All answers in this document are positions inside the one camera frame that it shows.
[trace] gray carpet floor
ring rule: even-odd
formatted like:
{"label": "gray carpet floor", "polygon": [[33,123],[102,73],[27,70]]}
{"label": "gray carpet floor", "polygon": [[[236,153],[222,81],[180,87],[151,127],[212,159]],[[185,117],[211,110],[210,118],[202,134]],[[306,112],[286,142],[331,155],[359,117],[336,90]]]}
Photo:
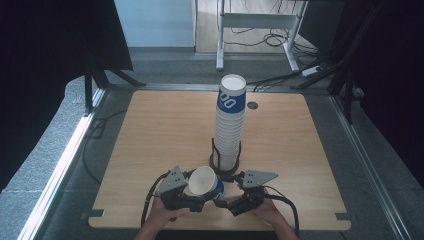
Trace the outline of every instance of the gray carpet floor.
{"label": "gray carpet floor", "polygon": [[[211,56],[154,53],[134,57],[129,75],[147,83],[218,84],[222,76],[235,73],[248,82],[289,73],[280,57],[231,57],[222,72]],[[107,73],[112,85],[98,108],[89,134],[71,165],[36,239],[132,239],[136,229],[94,229],[87,214],[94,203],[125,110],[136,89]],[[304,78],[285,81],[284,91]],[[302,239],[397,239],[385,212],[370,186],[329,97],[323,93],[329,79],[304,91],[315,126],[352,221],[345,232],[301,231]],[[84,113],[83,79],[71,82],[61,108],[9,186],[0,195],[0,239],[16,239],[45,187],[72,132]],[[424,191],[411,176],[384,137],[354,102],[353,126],[368,151],[381,179],[404,218],[412,239],[424,239]],[[164,231],[158,239],[272,239],[272,233]]]}

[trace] black metal cup stand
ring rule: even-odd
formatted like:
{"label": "black metal cup stand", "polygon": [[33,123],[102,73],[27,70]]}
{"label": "black metal cup stand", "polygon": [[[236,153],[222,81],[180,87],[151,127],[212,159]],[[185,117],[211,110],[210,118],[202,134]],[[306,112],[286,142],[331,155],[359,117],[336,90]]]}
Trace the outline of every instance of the black metal cup stand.
{"label": "black metal cup stand", "polygon": [[[218,166],[215,166],[215,164],[213,163],[214,150],[218,154]],[[233,175],[237,171],[237,169],[239,167],[240,153],[241,153],[241,141],[239,143],[239,152],[237,154],[236,164],[234,165],[234,167],[232,169],[230,169],[230,170],[227,170],[227,171],[221,170],[221,154],[219,153],[219,150],[216,148],[214,139],[212,138],[212,154],[209,157],[209,165],[215,171],[215,173],[218,176],[222,176],[222,175]]]}

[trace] person's arm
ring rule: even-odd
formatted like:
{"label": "person's arm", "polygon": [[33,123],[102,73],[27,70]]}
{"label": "person's arm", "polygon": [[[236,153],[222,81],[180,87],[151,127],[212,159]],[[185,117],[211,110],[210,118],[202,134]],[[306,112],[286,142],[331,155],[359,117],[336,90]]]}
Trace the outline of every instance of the person's arm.
{"label": "person's arm", "polygon": [[168,210],[163,205],[162,200],[155,197],[149,217],[147,217],[146,222],[141,226],[134,240],[153,240],[169,220],[185,216],[188,213],[190,213],[190,209],[188,208],[182,208],[175,211]]}
{"label": "person's arm", "polygon": [[278,211],[271,199],[264,199],[259,207],[250,212],[271,224],[279,240],[299,240],[293,228]]}

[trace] person's left hand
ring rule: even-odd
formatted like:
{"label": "person's left hand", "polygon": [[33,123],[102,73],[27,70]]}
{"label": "person's left hand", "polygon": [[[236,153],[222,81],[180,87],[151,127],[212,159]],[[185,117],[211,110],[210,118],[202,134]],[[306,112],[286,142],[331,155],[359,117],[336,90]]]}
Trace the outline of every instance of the person's left hand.
{"label": "person's left hand", "polygon": [[160,231],[171,219],[179,218],[189,213],[189,208],[168,210],[163,205],[162,200],[158,197],[155,197],[153,200],[152,209],[150,210],[149,217],[146,219],[145,224],[150,225],[156,231]]}

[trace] black stand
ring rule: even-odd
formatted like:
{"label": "black stand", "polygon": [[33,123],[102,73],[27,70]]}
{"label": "black stand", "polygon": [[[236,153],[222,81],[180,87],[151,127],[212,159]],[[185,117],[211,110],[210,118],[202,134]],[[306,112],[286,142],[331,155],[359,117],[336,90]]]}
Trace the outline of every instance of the black stand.
{"label": "black stand", "polygon": [[384,0],[381,0],[379,3],[370,3],[370,9],[365,19],[363,20],[360,28],[358,29],[358,32],[356,33],[352,43],[347,49],[346,54],[337,64],[335,64],[333,67],[329,69],[321,71],[320,73],[318,73],[318,75],[308,80],[307,82],[304,82],[297,86],[292,86],[291,88],[298,89],[298,90],[305,89],[321,81],[322,79],[330,76],[331,74],[336,73],[333,80],[330,82],[330,85],[328,86],[327,91],[330,95],[336,95],[340,92],[340,90],[343,88],[343,85],[346,82],[344,114],[346,119],[350,123],[352,123],[351,113],[350,113],[351,104],[352,104],[352,89],[353,89],[353,82],[354,82],[352,79],[352,74],[351,74],[352,59],[356,50],[358,49],[359,44],[364,38],[365,33],[367,32],[370,25],[374,21],[375,17],[377,16],[383,4],[384,4]]}
{"label": "black stand", "polygon": [[[218,154],[218,166],[215,166],[215,164],[213,163],[213,153],[214,150],[216,151],[216,153]],[[240,165],[240,153],[241,153],[241,142],[239,143],[239,153],[237,154],[237,159],[236,159],[236,164],[234,165],[234,167],[228,171],[222,171],[221,169],[221,154],[219,153],[219,150],[216,148],[215,143],[214,143],[214,139],[212,138],[212,154],[209,157],[209,166],[215,171],[215,173],[219,176],[222,175],[233,175],[239,165]]]}

